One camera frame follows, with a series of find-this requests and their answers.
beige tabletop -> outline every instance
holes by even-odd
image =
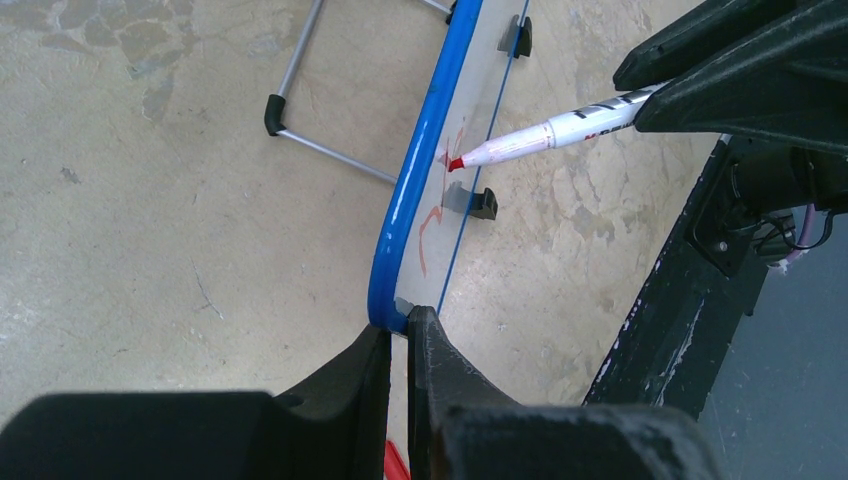
[[[280,392],[367,323],[380,180],[262,125],[306,0],[0,2],[0,423],[68,390]],[[614,94],[696,0],[531,0],[496,133]],[[326,2],[287,124],[396,174],[446,26]],[[485,170],[442,322],[521,402],[575,404],[715,135],[622,131]],[[397,338],[390,436],[406,443]]]

whiteboard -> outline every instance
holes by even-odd
[[[479,175],[447,165],[491,134],[527,2],[457,2],[377,242],[375,326],[405,334],[413,306],[441,309]]]

silver metal tube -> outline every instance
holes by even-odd
[[[420,1],[421,1],[421,3],[425,3],[425,4],[435,8],[436,10],[444,13],[445,15],[450,15],[450,8],[442,5],[441,3],[437,2],[436,0],[420,0]]]
[[[388,173],[385,173],[381,170],[377,170],[374,167],[369,167],[368,165],[365,165],[364,163],[362,163],[358,160],[354,160],[354,159],[352,159],[352,158],[350,158],[350,157],[348,157],[348,156],[346,156],[342,153],[339,153],[339,152],[337,152],[333,149],[330,149],[330,148],[327,148],[327,147],[325,147],[321,144],[315,143],[315,142],[313,142],[312,140],[310,140],[306,137],[303,137],[301,135],[298,135],[298,134],[292,132],[291,130],[280,130],[279,132],[277,132],[277,135],[280,136],[280,137],[290,138],[290,139],[292,139],[296,142],[302,143],[303,145],[306,145],[307,147],[309,147],[313,150],[316,150],[318,152],[323,153],[324,155],[335,158],[336,160],[338,160],[342,163],[346,163],[346,164],[350,165],[351,167],[358,168],[359,170],[362,170],[365,173],[371,174],[371,175],[373,175],[373,176],[375,176],[375,177],[377,177],[381,180],[385,180],[385,181],[391,183],[392,185],[397,183],[397,178],[389,175]]]
[[[323,3],[324,0],[313,0],[312,8],[309,9],[309,14],[306,15],[306,23],[303,24],[303,30],[301,30],[300,38],[294,47],[292,58],[289,59],[289,65],[286,67],[285,75],[283,75],[283,81],[280,82],[280,88],[277,89],[277,95],[283,98],[286,98],[286,95],[288,95],[291,84],[294,81],[294,75],[297,73],[298,67],[300,67],[300,60],[306,51],[306,44],[309,43],[312,30],[315,29],[315,21],[318,19],[318,12],[321,11],[321,5]]]

white marker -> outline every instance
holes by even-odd
[[[633,125],[636,114],[668,82],[557,115],[480,145],[450,163],[449,171],[506,162],[550,148],[561,148]]]

thin blue edge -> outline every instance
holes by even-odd
[[[401,335],[406,335],[408,321],[395,308],[394,296],[403,251],[482,4],[483,0],[457,2],[377,240],[368,286],[368,319],[375,327]],[[415,201],[404,202],[403,197]]]
[[[524,2],[524,10],[521,11],[521,18],[518,19],[518,24],[522,25],[524,23],[524,18],[527,17],[527,7],[530,5],[530,0],[526,0]],[[513,56],[515,52],[515,48],[518,46],[518,35],[515,36],[515,41],[512,44],[512,48],[509,50],[509,60],[506,63],[506,71],[504,72],[504,79],[501,82],[501,90],[498,92],[498,100],[495,102],[495,111],[492,112],[492,122],[489,123],[489,131],[486,133],[486,140],[491,138],[492,129],[495,128],[495,119],[498,117],[498,110],[501,107],[501,100],[503,99],[503,91],[506,88],[506,79],[509,77],[509,70],[512,68],[512,61],[515,59]],[[474,183],[471,184],[471,191],[477,192],[477,181],[480,180],[480,168],[477,168],[477,173],[474,175]],[[471,200],[468,199],[468,206],[465,207],[465,216],[462,218],[462,225],[459,227],[459,236],[457,237],[456,247],[453,249],[453,257],[451,257],[451,264],[448,266],[448,274],[445,276],[445,285],[442,287],[442,296],[439,297],[439,307],[436,309],[437,312],[442,311],[442,304],[445,303],[445,295],[448,292],[448,283],[450,283],[450,277],[453,273],[453,265],[456,263],[456,255],[459,253],[459,244],[462,243],[462,234],[465,232],[465,224],[468,222],[468,214],[471,212]]]

